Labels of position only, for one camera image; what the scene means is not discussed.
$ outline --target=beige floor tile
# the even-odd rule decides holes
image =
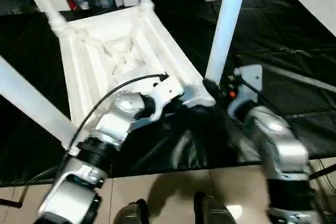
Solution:
[[[97,190],[98,194],[102,198],[102,203],[98,210],[98,215],[96,217],[94,224],[108,224],[109,223],[110,210],[111,210],[112,185],[113,185],[113,179],[107,179],[105,180],[103,187]]]
[[[44,196],[50,189],[50,185],[30,186],[19,209],[9,208],[5,219],[5,224],[34,223],[37,216],[37,210]],[[16,187],[12,200],[19,201],[25,187]]]
[[[11,200],[15,187],[0,188],[0,198]],[[8,211],[8,207],[0,206],[0,223],[3,223]]]
[[[128,203],[143,198],[149,205],[151,223],[194,223],[193,198],[197,191],[212,195],[208,170],[115,178],[111,223]]]
[[[234,206],[238,224],[269,223],[265,210],[268,195],[260,166],[210,170],[215,196],[227,206]]]

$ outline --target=tile floor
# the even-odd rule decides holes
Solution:
[[[324,159],[328,166],[336,159]],[[336,175],[330,175],[336,182]],[[0,206],[0,222],[34,223],[38,206],[50,185],[30,186],[21,209]],[[238,224],[269,223],[266,185],[260,166],[197,170],[109,179],[99,194],[103,197],[96,224],[112,224],[120,208],[140,198],[149,204],[151,223],[194,223],[193,197],[202,190],[222,200]],[[1,188],[0,198],[19,200],[24,187]]]

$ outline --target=black plastic sheet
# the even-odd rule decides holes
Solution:
[[[160,7],[156,13],[205,74],[220,2]],[[68,20],[92,15],[64,13]],[[42,14],[1,17],[0,54],[69,116],[58,39]],[[296,0],[244,0],[225,74],[267,64],[336,86],[336,39]],[[263,94],[294,125],[311,158],[336,156],[336,95],[264,69]],[[61,160],[60,143],[3,98],[0,185],[27,183]],[[196,107],[130,134],[111,176],[252,164],[253,148],[217,108]],[[40,182],[49,182],[47,176]]]

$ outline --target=robotic arm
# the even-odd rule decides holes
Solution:
[[[224,93],[208,80],[204,84],[211,95],[222,98],[222,107],[241,123],[260,155],[271,222],[319,223],[319,216],[311,207],[308,152],[281,116],[258,104],[261,76],[261,66],[251,65],[235,69]]]
[[[132,123],[141,118],[156,121],[165,105],[182,94],[183,88],[173,76],[148,95],[119,92],[89,137],[78,144],[79,154],[64,166],[41,204],[35,223],[93,223],[101,203],[95,189],[108,178]]]
[[[208,80],[204,86],[229,116],[241,123],[260,154],[272,223],[319,223],[311,207],[307,150],[282,117],[258,104],[261,75],[261,66],[245,66],[235,70],[224,92]],[[182,94],[175,77],[159,83],[148,95],[119,92],[89,137],[78,144],[78,156],[69,159],[56,179],[36,223],[93,223],[101,203],[95,189],[108,177],[132,123],[141,118],[159,119],[164,106]]]

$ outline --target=black cable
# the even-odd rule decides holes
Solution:
[[[74,135],[72,136],[71,138],[71,141],[69,143],[69,146],[68,146],[68,149],[66,150],[65,154],[64,154],[64,157],[59,165],[59,169],[58,169],[58,172],[56,174],[56,178],[59,176],[61,170],[63,169],[64,167],[64,164],[69,156],[69,151],[73,145],[73,143],[75,142],[76,138],[78,137],[80,131],[82,130],[83,126],[86,124],[87,120],[91,117],[91,115],[94,113],[94,111],[102,104],[103,101],[106,100],[106,98],[108,98],[110,95],[112,95],[113,93],[115,93],[116,91],[118,91],[119,89],[131,84],[131,83],[134,83],[134,82],[137,82],[137,81],[140,81],[140,80],[144,80],[144,79],[148,79],[148,78],[154,78],[154,77],[159,77],[160,80],[164,80],[168,77],[168,75],[166,74],[149,74],[147,76],[141,76],[141,77],[138,77],[138,78],[135,78],[133,80],[130,80],[130,81],[127,81],[117,87],[115,87],[114,89],[110,90],[109,92],[107,92],[94,106],[93,108],[90,110],[90,112],[86,115],[86,117],[83,119],[83,121],[80,123],[79,127],[76,129]]]
[[[324,164],[323,164],[323,162],[322,162],[322,160],[321,159],[319,159],[319,163],[322,165],[322,168],[323,169],[325,169],[325,166],[324,166]],[[333,192],[334,193],[336,193],[336,188],[332,185],[332,183],[330,182],[330,179],[329,179],[329,177],[328,177],[328,174],[326,174],[326,175],[324,175],[324,177],[327,179],[327,185],[329,186],[329,188],[331,189],[331,190],[333,190]]]

